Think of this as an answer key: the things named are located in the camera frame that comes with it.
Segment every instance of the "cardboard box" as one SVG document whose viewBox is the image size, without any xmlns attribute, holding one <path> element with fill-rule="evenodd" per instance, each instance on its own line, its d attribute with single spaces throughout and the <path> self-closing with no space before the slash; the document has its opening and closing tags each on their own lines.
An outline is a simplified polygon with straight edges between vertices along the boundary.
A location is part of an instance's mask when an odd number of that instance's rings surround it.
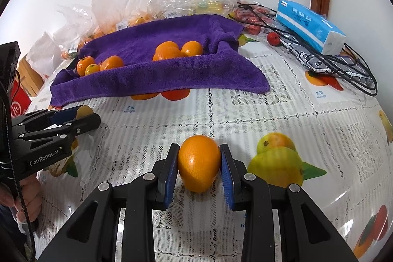
<svg viewBox="0 0 393 262">
<path fill-rule="evenodd" d="M 24 91 L 31 97 L 35 97 L 44 85 L 44 80 L 36 73 L 26 61 L 24 56 L 19 61 L 18 71 L 20 74 L 20 84 Z"/>
</svg>

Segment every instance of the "tablecloth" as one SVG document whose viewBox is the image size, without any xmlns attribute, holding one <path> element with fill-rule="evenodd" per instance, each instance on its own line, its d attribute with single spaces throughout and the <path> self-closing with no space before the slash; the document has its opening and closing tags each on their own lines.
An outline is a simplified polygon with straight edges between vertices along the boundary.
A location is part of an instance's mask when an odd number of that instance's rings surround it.
<svg viewBox="0 0 393 262">
<path fill-rule="evenodd" d="M 102 124 L 78 137 L 74 155 L 78 177 L 39 173 L 44 203 L 35 235 L 37 253 L 99 183 L 131 182 L 165 158 L 171 143 L 207 135 L 229 144 L 233 157 L 247 166 L 256 156 L 259 139 L 280 132 L 292 139 L 303 161 L 327 171 L 304 181 L 303 188 L 351 249 L 357 247 L 360 260 L 372 261 L 392 233 L 393 208 L 391 133 L 377 100 L 341 80 L 331 86 L 310 78 L 281 47 L 249 42 L 239 53 L 263 71 L 270 92 L 192 89 L 186 99 L 176 102 L 159 95 L 147 101 L 110 97 L 66 106 L 87 104 L 101 116 Z M 29 111 L 48 107 L 50 82 Z M 359 243 L 376 216 L 383 220 L 379 237 L 366 234 Z M 280 261 L 276 218 L 276 261 Z M 119 257 L 122 228 L 120 219 Z M 153 212 L 153 233 L 157 261 L 240 261 L 244 212 L 229 211 L 219 176 L 202 194 L 187 191 L 178 177 L 170 208 Z"/>
</svg>

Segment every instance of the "blue tissue package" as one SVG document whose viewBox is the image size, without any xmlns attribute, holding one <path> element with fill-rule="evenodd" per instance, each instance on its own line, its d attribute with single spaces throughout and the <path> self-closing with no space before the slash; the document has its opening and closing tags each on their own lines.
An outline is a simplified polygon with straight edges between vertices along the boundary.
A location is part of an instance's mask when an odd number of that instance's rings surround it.
<svg viewBox="0 0 393 262">
<path fill-rule="evenodd" d="M 281 24 L 293 30 L 324 55 L 339 55 L 345 34 L 313 10 L 289 0 L 280 0 L 277 16 Z"/>
</svg>

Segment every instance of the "purple towel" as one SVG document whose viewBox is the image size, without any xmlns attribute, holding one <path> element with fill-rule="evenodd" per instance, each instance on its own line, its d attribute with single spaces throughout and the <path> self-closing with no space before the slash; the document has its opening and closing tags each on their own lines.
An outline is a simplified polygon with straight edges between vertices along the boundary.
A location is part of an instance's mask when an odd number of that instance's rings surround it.
<svg viewBox="0 0 393 262">
<path fill-rule="evenodd" d="M 264 93 L 270 89 L 265 76 L 237 52 L 242 29 L 218 15 L 195 15 L 153 21 L 103 36 L 84 46 L 79 58 L 92 56 L 99 63 L 118 55 L 125 66 L 86 77 L 62 70 L 50 88 L 51 105 L 187 88 Z M 203 55 L 152 61 L 161 43 L 174 41 L 181 48 L 191 40 L 203 45 Z"/>
</svg>

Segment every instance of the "red cherry tomato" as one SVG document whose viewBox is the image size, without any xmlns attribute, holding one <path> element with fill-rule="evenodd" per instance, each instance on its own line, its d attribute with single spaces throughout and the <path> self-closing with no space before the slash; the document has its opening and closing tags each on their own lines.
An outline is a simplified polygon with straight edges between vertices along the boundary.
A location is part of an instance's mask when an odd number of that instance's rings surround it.
<svg viewBox="0 0 393 262">
<path fill-rule="evenodd" d="M 280 36 L 276 32 L 268 33 L 268 43 L 272 46 L 280 45 Z"/>
</svg>

